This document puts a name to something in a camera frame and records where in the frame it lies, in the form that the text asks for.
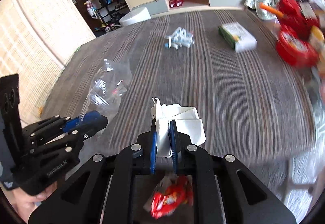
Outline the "person's left hand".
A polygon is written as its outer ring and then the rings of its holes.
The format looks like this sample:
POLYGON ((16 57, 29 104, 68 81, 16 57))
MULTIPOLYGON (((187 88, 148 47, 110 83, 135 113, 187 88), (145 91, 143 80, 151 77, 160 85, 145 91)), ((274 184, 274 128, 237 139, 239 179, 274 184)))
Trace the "person's left hand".
POLYGON ((27 194, 21 188, 11 191, 13 195, 13 208, 25 223, 28 223, 29 217, 36 210, 37 203, 46 200, 57 189, 57 184, 57 181, 55 181, 35 196, 27 194))

